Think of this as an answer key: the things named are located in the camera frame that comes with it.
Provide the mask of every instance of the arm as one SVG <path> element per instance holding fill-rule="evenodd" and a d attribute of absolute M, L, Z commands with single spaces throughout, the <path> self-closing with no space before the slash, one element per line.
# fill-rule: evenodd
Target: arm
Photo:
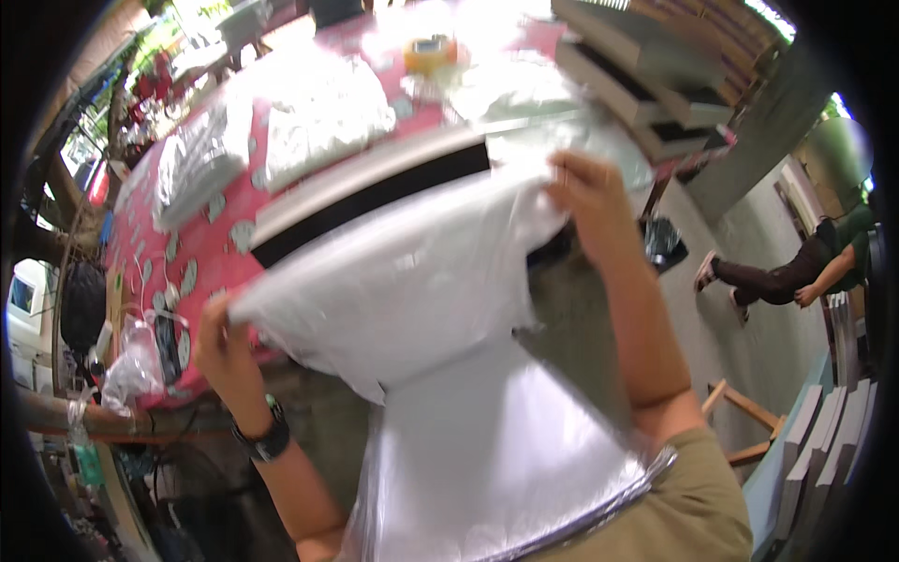
<path fill-rule="evenodd" d="M 847 245 L 840 252 L 840 255 L 833 258 L 818 278 L 811 285 L 805 285 L 802 289 L 796 291 L 796 303 L 802 307 L 809 307 L 811 304 L 823 295 L 834 283 L 842 279 L 843 275 L 855 267 L 855 248 L 852 244 Z"/>
<path fill-rule="evenodd" d="M 618 168 L 563 151 L 550 163 L 557 179 L 547 191 L 571 212 L 587 258 L 606 286 L 619 369 L 634 425 L 656 447 L 706 422 L 690 385 L 690 370 L 674 337 L 655 271 Z"/>
<path fill-rule="evenodd" d="M 248 438 L 265 435 L 273 422 L 263 376 L 250 354 L 246 324 L 227 324 L 229 296 L 210 302 L 200 320 L 194 360 Z M 293 440 L 274 461 L 254 462 L 269 489 L 281 522 L 297 543 L 303 562 L 340 552 L 346 519 L 325 482 Z"/>

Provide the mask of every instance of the wooden stool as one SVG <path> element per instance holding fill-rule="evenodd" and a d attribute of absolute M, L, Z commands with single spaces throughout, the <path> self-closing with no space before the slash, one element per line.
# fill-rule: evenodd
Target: wooden stool
<path fill-rule="evenodd" d="M 777 438 L 784 423 L 787 421 L 787 417 L 785 415 L 782 415 L 781 417 L 775 416 L 765 408 L 727 386 L 726 380 L 722 379 L 721 382 L 716 385 L 709 384 L 708 390 L 710 393 L 705 403 L 702 405 L 702 414 L 705 417 L 708 417 L 712 408 L 715 407 L 718 400 L 723 397 L 734 406 L 743 410 L 753 420 L 764 425 L 771 431 L 771 436 L 767 441 L 737 452 L 728 453 L 727 462 L 729 462 L 732 467 L 741 467 L 761 460 L 761 458 L 765 456 L 765 453 L 768 452 L 771 444 Z"/>

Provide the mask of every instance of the foot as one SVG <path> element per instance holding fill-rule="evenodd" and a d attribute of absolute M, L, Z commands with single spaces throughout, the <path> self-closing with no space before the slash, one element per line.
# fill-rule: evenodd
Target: foot
<path fill-rule="evenodd" d="M 746 323 L 749 322 L 749 307 L 741 307 L 736 304 L 736 287 L 730 290 L 730 300 L 731 306 L 734 307 L 734 312 L 736 313 L 737 319 L 740 321 L 740 327 L 746 326 Z"/>
<path fill-rule="evenodd" d="M 715 252 L 709 252 L 706 254 L 706 259 L 702 260 L 702 265 L 696 271 L 696 280 L 693 282 L 693 290 L 696 292 L 702 292 L 709 283 L 716 279 L 715 272 L 712 271 L 712 258 L 715 257 Z"/>

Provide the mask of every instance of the wristwatch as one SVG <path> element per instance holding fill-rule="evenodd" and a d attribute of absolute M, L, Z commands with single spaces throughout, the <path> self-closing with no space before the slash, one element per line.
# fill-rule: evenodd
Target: wristwatch
<path fill-rule="evenodd" d="M 269 431 L 258 439 L 248 439 L 237 428 L 237 422 L 231 418 L 231 433 L 235 439 L 246 449 L 247 454 L 253 460 L 260 462 L 272 462 L 277 459 L 290 444 L 290 428 L 287 420 L 284 419 L 284 410 L 278 401 L 272 395 L 267 395 L 266 399 L 271 408 L 271 417 L 274 419 Z"/>

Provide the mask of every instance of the brown pants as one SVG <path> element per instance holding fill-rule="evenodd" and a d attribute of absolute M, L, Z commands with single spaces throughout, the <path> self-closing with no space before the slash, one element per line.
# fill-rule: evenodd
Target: brown pants
<path fill-rule="evenodd" d="M 817 236 L 802 243 L 793 261 L 766 272 L 750 265 L 713 259 L 712 271 L 728 285 L 736 287 L 734 299 L 741 307 L 758 299 L 772 305 L 793 302 L 794 293 L 811 285 L 827 265 L 827 248 Z"/>

